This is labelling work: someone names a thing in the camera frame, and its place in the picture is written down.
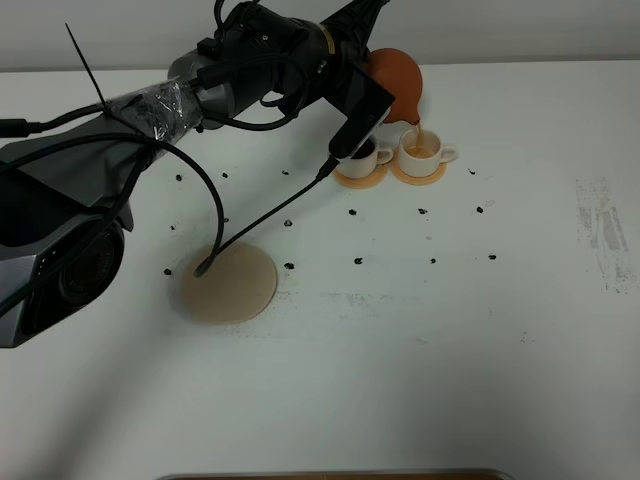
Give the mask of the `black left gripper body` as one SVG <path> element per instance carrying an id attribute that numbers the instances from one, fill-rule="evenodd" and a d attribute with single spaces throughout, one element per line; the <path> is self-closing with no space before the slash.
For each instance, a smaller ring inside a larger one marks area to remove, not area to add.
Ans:
<path id="1" fill-rule="evenodd" d="M 257 1 L 228 15 L 214 4 L 216 31 L 199 43 L 199 95 L 207 116 L 236 116 L 252 104 L 286 116 L 324 98 L 348 62 L 364 55 L 338 47 L 321 25 L 281 16 Z"/>

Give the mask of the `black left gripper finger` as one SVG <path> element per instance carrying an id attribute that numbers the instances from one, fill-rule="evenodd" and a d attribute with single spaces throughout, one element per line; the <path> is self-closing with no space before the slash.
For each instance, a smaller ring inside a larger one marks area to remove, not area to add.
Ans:
<path id="1" fill-rule="evenodd" d="M 389 0 L 354 0 L 321 22 L 338 47 L 364 55 L 381 9 Z"/>

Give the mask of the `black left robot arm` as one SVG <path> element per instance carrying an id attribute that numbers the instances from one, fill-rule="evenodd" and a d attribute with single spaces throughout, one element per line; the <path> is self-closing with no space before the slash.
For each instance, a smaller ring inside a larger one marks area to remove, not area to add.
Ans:
<path id="1" fill-rule="evenodd" d="M 48 122 L 1 123 L 1 344 L 14 348 L 100 296 L 115 278 L 130 196 L 191 131 L 267 132 L 327 100 L 346 118 L 319 177 L 351 158 L 394 96 L 365 69 L 379 1 L 352 1 L 319 23 L 256 1 L 215 14 L 212 36 L 164 82 Z"/>

